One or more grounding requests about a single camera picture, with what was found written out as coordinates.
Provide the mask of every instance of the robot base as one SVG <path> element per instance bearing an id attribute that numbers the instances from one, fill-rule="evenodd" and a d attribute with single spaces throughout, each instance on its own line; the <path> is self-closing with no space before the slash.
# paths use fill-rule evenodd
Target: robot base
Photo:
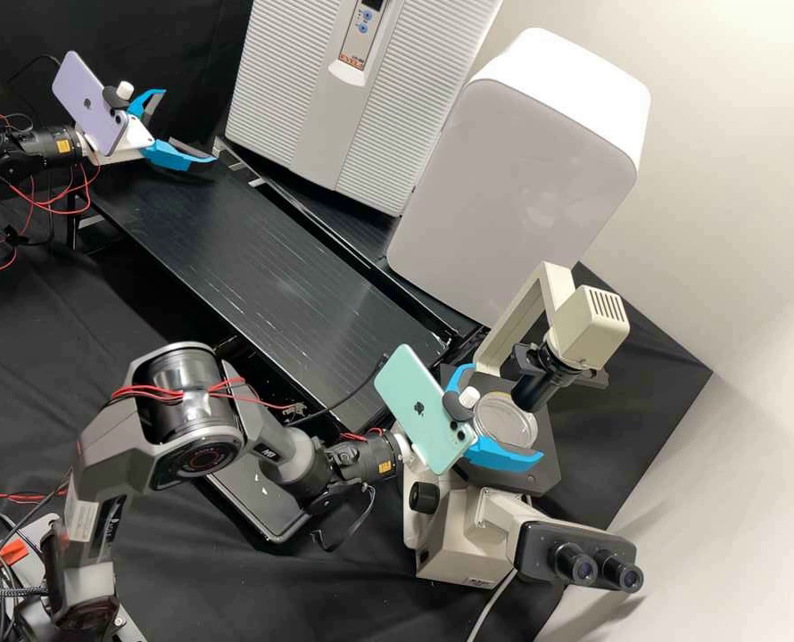
<path id="1" fill-rule="evenodd" d="M 56 519 L 58 519 L 57 514 L 46 514 L 23 528 L 22 532 L 39 546 L 40 540 L 49 531 L 49 525 Z M 19 536 L 14 536 L 11 541 L 18 538 Z M 25 557 L 11 565 L 11 569 L 22 586 L 38 586 L 43 582 L 45 573 L 43 560 L 30 548 Z M 8 600 L 6 603 L 7 615 L 12 618 L 14 612 L 11 601 Z M 16 618 L 22 636 L 29 642 L 145 642 L 144 634 L 132 622 L 123 605 L 120 606 L 115 617 L 115 629 L 110 630 L 102 640 L 88 639 L 55 627 L 40 597 L 30 597 L 20 602 L 16 609 Z"/>

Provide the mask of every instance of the black cloth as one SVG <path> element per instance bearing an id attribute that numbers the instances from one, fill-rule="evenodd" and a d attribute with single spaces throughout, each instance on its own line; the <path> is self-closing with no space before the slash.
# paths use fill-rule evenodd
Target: black cloth
<path id="1" fill-rule="evenodd" d="M 114 266 L 121 282 L 159 283 L 143 267 Z M 0 490 L 51 489 L 128 363 L 181 338 L 189 307 L 167 295 L 153 304 L 161 312 L 136 313 L 94 261 L 61 249 L 23 250 L 0 274 Z M 177 326 L 163 336 L 161 320 L 175 314 Z M 609 365 L 611 388 L 570 389 L 551 405 L 564 481 L 546 499 L 553 511 L 597 526 L 610 521 L 709 376 L 631 316 L 632 336 Z M 201 338 L 193 332 L 189 338 Z M 152 642 L 456 641 L 489 599 L 486 591 L 415 579 L 395 483 L 379 489 L 373 514 L 332 554 L 306 532 L 268 545 L 212 500 L 200 486 L 178 486 L 137 500 L 121 525 L 120 598 Z M 26 510 L 0 508 L 14 518 Z M 60 512 L 62 502 L 52 508 Z M 560 592 L 514 581 L 478 639 L 531 639 Z"/>

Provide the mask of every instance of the phone case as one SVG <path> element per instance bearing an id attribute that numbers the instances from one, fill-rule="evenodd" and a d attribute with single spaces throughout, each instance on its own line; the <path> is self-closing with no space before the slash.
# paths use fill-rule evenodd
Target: phone case
<path id="1" fill-rule="evenodd" d="M 436 474 L 442 474 L 477 440 L 469 424 L 459 424 L 442 405 L 442 387 L 408 345 L 394 351 L 374 387 Z"/>
<path id="2" fill-rule="evenodd" d="M 52 82 L 52 93 L 104 156 L 114 152 L 127 129 L 126 112 L 103 99 L 103 83 L 73 51 L 67 52 Z"/>

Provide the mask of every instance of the red wire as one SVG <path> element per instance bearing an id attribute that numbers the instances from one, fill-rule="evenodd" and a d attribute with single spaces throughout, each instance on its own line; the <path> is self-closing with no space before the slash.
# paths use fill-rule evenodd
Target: red wire
<path id="1" fill-rule="evenodd" d="M 67 489 L 61 489 L 56 493 L 57 497 L 63 497 L 67 494 Z M 45 495 L 31 495 L 29 493 L 3 493 L 0 492 L 0 499 L 7 499 L 14 504 L 37 504 Z"/>
<path id="2" fill-rule="evenodd" d="M 298 404 L 287 404 L 286 406 L 279 406 L 277 404 L 270 404 L 267 401 L 263 401 L 262 399 L 256 399 L 254 397 L 237 397 L 236 395 L 229 395 L 224 394 L 223 392 L 211 392 L 211 397 L 219 397 L 220 399 L 232 399 L 233 401 L 244 401 L 245 403 L 256 403 L 261 406 L 265 406 L 268 408 L 272 408 L 273 410 L 287 410 L 292 407 L 298 406 Z"/>
<path id="3" fill-rule="evenodd" d="M 137 385 L 123 386 L 123 388 L 119 388 L 118 390 L 112 393 L 112 398 L 115 398 L 121 394 L 129 394 L 133 392 L 156 392 L 159 394 L 168 395 L 170 397 L 183 396 L 183 391 L 173 391 L 168 388 L 160 388 L 159 386 L 137 384 Z"/>
<path id="4" fill-rule="evenodd" d="M 210 386 L 207 388 L 207 392 L 215 392 L 221 390 L 224 387 L 233 388 L 237 383 L 245 383 L 245 379 L 243 377 L 231 377 L 230 379 L 225 379 L 224 381 L 220 381 L 215 385 Z"/>

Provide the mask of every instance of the robotic arm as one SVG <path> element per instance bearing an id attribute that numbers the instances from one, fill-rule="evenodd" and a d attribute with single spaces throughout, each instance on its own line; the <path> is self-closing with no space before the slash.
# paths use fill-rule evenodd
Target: robotic arm
<path id="1" fill-rule="evenodd" d="M 121 618 L 112 550 L 138 495 L 215 473 L 251 453 L 264 474 L 315 514 L 333 507 L 353 484 L 399 472 L 401 446 L 389 434 L 327 449 L 260 405 L 211 395 L 217 384 L 237 377 L 200 343 L 172 344 L 132 363 L 125 385 L 182 391 L 182 398 L 113 399 L 82 432 L 64 517 L 41 540 L 49 597 L 27 599 L 17 610 L 27 639 L 116 634 Z M 220 390 L 230 397 L 242 392 Z M 251 395 L 247 386 L 244 391 Z"/>
<path id="2" fill-rule="evenodd" d="M 11 183 L 44 169 L 74 165 L 85 153 L 85 139 L 68 125 L 28 132 L 0 127 L 0 175 Z"/>
<path id="3" fill-rule="evenodd" d="M 76 127 L 20 131 L 2 123 L 0 177 L 9 183 L 19 183 L 44 169 L 70 167 L 82 158 L 96 166 L 144 158 L 158 167 L 193 172 L 207 169 L 216 160 L 173 138 L 155 139 L 147 130 L 164 89 L 149 89 L 130 101 L 133 87 L 128 82 L 103 87 L 79 55 L 68 52 L 53 91 Z M 108 121 L 97 114 L 104 114 Z M 109 127 L 115 132 L 110 134 Z M 113 140 L 100 143 L 109 136 Z"/>

